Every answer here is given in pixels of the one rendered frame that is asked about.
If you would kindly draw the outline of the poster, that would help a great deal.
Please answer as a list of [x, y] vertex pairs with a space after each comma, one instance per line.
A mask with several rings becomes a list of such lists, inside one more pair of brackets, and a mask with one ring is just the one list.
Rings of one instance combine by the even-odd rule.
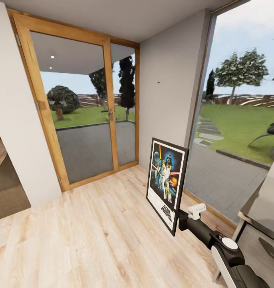
[[175, 237], [189, 149], [152, 138], [146, 199]]

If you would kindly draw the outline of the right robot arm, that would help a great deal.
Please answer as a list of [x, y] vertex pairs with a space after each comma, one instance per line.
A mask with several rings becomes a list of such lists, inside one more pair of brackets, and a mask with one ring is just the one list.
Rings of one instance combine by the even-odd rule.
[[228, 288], [270, 288], [267, 282], [257, 276], [253, 269], [245, 264], [245, 258], [239, 245], [221, 232], [210, 229], [200, 219], [200, 213], [206, 205], [200, 203], [188, 208], [190, 214], [183, 210], [174, 213], [179, 218], [179, 230], [189, 229], [209, 250], [218, 265], [220, 273]]

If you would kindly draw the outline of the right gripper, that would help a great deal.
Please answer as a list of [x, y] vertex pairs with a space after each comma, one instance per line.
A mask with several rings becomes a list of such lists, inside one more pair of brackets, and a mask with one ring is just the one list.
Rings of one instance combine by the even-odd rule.
[[192, 218], [188, 217], [188, 213], [183, 210], [177, 211], [174, 209], [174, 213], [179, 218], [179, 230], [184, 231], [189, 229], [198, 239], [199, 233], [204, 226], [207, 226], [203, 221], [199, 219], [193, 220]]

